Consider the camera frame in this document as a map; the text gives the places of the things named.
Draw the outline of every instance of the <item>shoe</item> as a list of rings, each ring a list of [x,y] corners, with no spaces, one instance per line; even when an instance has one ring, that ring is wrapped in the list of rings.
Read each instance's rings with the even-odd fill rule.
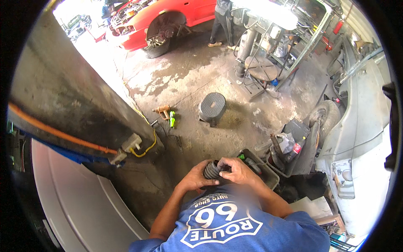
[[[213,46],[222,46],[222,42],[216,42],[214,44],[208,43],[208,47],[213,47]]]
[[[239,51],[239,46],[227,46],[231,50]]]

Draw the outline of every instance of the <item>orange hose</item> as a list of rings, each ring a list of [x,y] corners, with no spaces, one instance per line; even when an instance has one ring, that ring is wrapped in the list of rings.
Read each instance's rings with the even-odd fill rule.
[[[111,149],[108,149],[107,147],[99,146],[97,144],[93,144],[93,143],[84,141],[82,139],[73,137],[71,135],[67,135],[66,133],[61,132],[60,130],[52,128],[52,127],[50,127],[50,126],[38,121],[37,119],[25,114],[20,108],[18,108],[17,106],[15,106],[14,104],[12,104],[10,102],[8,103],[8,107],[12,112],[17,114],[23,120],[29,122],[30,124],[32,124],[33,126],[37,127],[38,129],[46,131],[46,132],[48,132],[48,133],[50,133],[52,135],[55,135],[55,136],[60,137],[60,138],[62,138],[64,140],[73,142],[75,144],[79,144],[79,145],[82,145],[82,146],[85,146],[85,147],[88,147],[88,148],[91,148],[91,149],[103,151],[105,153],[111,153],[111,154],[117,154],[118,153],[115,150],[111,150]]]

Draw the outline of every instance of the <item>person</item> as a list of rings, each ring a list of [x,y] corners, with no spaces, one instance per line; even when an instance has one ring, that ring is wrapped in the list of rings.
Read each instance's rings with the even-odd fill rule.
[[[149,238],[133,242],[129,251],[329,251],[330,238],[306,212],[293,212],[239,158],[222,158],[228,165],[219,180],[203,177],[210,160],[195,167],[175,187],[155,219]],[[184,204],[186,192],[209,188]]]
[[[232,2],[230,0],[217,0],[215,7],[215,19],[213,30],[211,31],[209,47],[221,46],[222,42],[216,41],[217,33],[220,27],[223,27],[225,36],[228,41],[228,48],[239,50],[239,47],[234,44],[234,20],[231,16]]]
[[[114,10],[119,10],[124,4],[126,4],[129,0],[101,0],[102,6],[100,10],[101,19],[104,25],[110,25],[110,21],[112,20],[112,14],[115,14]],[[121,3],[118,6],[114,7],[115,3]]]

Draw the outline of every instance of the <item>car engine bay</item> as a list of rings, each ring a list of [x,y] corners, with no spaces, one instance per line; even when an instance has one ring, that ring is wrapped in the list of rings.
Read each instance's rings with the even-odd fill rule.
[[[122,26],[126,24],[131,18],[133,18],[139,11],[142,9],[154,4],[157,0],[141,0],[141,1],[132,1],[127,4],[125,7],[118,10],[118,12],[112,17],[110,29],[112,30],[115,36],[125,35],[132,31],[134,31],[134,27],[132,25]]]

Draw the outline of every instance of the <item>car door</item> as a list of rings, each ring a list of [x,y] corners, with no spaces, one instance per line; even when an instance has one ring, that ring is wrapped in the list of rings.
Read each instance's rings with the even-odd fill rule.
[[[214,18],[216,0],[193,0],[196,23],[202,23]]]

